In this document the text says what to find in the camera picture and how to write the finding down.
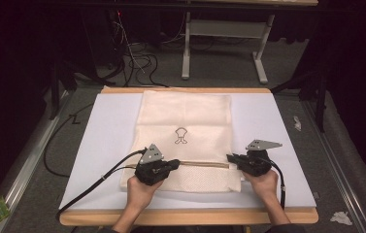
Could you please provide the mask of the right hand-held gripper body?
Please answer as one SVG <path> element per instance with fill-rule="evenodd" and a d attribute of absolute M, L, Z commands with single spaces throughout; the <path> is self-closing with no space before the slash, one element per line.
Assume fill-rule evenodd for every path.
<path fill-rule="evenodd" d="M 253 140 L 246 146 L 247 154 L 244 163 L 241 165 L 241 170 L 254 177 L 265 175 L 272 167 L 277 166 L 268 156 L 267 150 L 281 146 L 281 143 Z"/>

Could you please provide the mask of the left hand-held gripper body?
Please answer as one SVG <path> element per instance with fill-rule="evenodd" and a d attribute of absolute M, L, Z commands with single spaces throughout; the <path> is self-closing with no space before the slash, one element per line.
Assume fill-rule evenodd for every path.
<path fill-rule="evenodd" d="M 154 185 L 165 180 L 171 171 L 171 166 L 163 158 L 159 148 L 151 144 L 136 166 L 135 176 L 138 180 L 146 185 Z"/>

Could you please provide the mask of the cream mesh laundry bag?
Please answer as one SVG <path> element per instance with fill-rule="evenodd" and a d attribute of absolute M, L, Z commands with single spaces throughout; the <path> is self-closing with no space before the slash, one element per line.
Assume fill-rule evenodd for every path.
<path fill-rule="evenodd" d="M 231 97 L 175 91 L 143 93 L 132 150 L 156 145 L 164 159 L 178 159 L 165 191 L 239 192 L 241 173 L 230 164 Z"/>

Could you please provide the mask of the person's left hand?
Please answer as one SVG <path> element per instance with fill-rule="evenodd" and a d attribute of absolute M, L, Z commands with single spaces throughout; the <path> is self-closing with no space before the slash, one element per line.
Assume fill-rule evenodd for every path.
<path fill-rule="evenodd" d="M 161 187 L 163 182 L 153 185 L 142 183 L 137 177 L 133 176 L 127 181 L 127 204 L 131 210 L 142 211 L 151 202 L 154 193 Z"/>

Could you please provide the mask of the person's right hand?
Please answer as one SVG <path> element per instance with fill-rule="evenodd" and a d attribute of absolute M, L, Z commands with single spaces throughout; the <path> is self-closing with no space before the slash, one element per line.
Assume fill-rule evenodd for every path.
<path fill-rule="evenodd" d="M 250 182 L 255 194 L 264 202 L 270 203 L 277 201 L 277 182 L 278 175 L 270 170 L 264 175 L 254 177 L 246 172 L 243 173 L 245 178 Z"/>

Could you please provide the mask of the white foam board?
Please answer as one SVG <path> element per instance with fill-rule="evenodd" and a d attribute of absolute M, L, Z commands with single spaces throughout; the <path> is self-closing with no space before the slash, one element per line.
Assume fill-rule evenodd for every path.
<path fill-rule="evenodd" d="M 66 205 L 84 192 L 120 160 L 133 151 L 134 128 L 140 109 L 140 93 L 99 94 L 83 134 L 77 158 L 61 204 Z M 307 183 L 293 145 L 270 93 L 233 93 L 233 150 L 243 153 L 254 139 L 281 143 L 268 150 L 269 156 L 281 168 L 285 182 L 285 205 L 288 208 L 314 208 L 316 202 Z M 120 185 L 120 171 L 113 173 L 83 199 L 73 211 L 120 210 L 126 202 L 125 188 Z M 160 189 L 156 192 L 152 210 L 260 208 L 248 183 L 240 192 L 187 193 Z"/>

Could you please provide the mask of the black stand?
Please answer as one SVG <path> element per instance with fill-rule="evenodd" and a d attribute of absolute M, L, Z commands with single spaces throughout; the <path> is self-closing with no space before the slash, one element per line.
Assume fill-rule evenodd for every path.
<path fill-rule="evenodd" d="M 306 74 L 292 78 L 285 83 L 281 83 L 271 88 L 270 91 L 273 94 L 277 94 L 283 90 L 299 86 L 300 91 L 298 93 L 298 97 L 300 100 L 308 101 L 315 98 L 316 99 L 315 123 L 317 128 L 321 132 L 323 132 L 324 111 L 326 109 L 325 106 L 326 84 L 327 84 L 326 70 L 317 68 L 314 69 L 313 71 L 307 72 Z"/>
<path fill-rule="evenodd" d="M 55 62 L 50 69 L 50 95 L 51 95 L 51 114 L 50 119 L 55 119 L 59 111 L 59 85 L 62 84 L 65 90 L 77 89 L 74 73 L 65 62 Z"/>

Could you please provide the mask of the large crumpled white tissue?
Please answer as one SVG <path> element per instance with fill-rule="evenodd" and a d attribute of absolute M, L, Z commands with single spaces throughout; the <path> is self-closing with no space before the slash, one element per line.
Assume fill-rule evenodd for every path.
<path fill-rule="evenodd" d="M 338 222 L 344 225 L 352 225 L 352 221 L 349 219 L 347 212 L 336 212 L 330 218 L 332 222 Z"/>

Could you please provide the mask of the metal floor rail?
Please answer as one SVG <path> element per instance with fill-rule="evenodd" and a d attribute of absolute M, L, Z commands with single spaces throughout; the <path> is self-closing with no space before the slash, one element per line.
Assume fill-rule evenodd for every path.
<path fill-rule="evenodd" d="M 60 107 L 56 112 L 54 119 L 50 119 L 51 105 L 50 95 L 46 95 L 48 106 L 36 128 L 31 134 L 29 140 L 24 146 L 16 163 L 12 166 L 10 173 L 4 182 L 0 185 L 0 191 L 5 195 L 4 199 L 9 207 L 10 214 L 0 221 L 0 233 L 5 233 L 8 226 L 15 219 L 16 210 L 20 201 L 23 199 L 25 191 L 29 188 L 30 182 L 36 169 L 41 162 L 43 152 L 53 131 L 56 129 L 61 115 L 71 102 L 73 91 L 64 90 L 57 98 Z"/>
<path fill-rule="evenodd" d="M 358 233 L 366 233 L 366 216 L 364 214 L 363 208 L 359 203 L 356 193 L 349 184 L 349 180 L 347 179 L 336 157 L 336 154 L 332 150 L 328 139 L 326 138 L 325 134 L 319 130 L 319 126 L 316 124 L 316 116 L 312 105 L 307 101 L 303 101 L 301 105 L 305 114 L 309 118 L 310 125 L 316 132 L 316 136 L 318 137 L 323 153 L 325 154 L 329 170 L 348 208 L 350 218 L 355 225 L 355 228 L 357 229 Z"/>

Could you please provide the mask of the white metal desk frame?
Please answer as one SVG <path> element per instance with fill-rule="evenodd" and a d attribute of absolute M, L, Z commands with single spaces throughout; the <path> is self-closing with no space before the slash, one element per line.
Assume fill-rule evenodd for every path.
<path fill-rule="evenodd" d="M 246 6 L 268 6 L 268 7 L 296 7 L 297 9 L 315 7 L 318 0 L 183 0 L 189 7 L 198 4 L 243 4 Z M 192 36 L 210 36 L 223 38 L 256 39 L 259 47 L 251 54 L 258 80 L 266 84 L 268 79 L 261 60 L 268 37 L 270 35 L 276 15 L 269 14 L 266 19 L 260 21 L 234 21 L 229 19 L 192 19 L 192 10 L 184 13 L 185 33 L 182 79 L 190 77 L 190 39 Z"/>

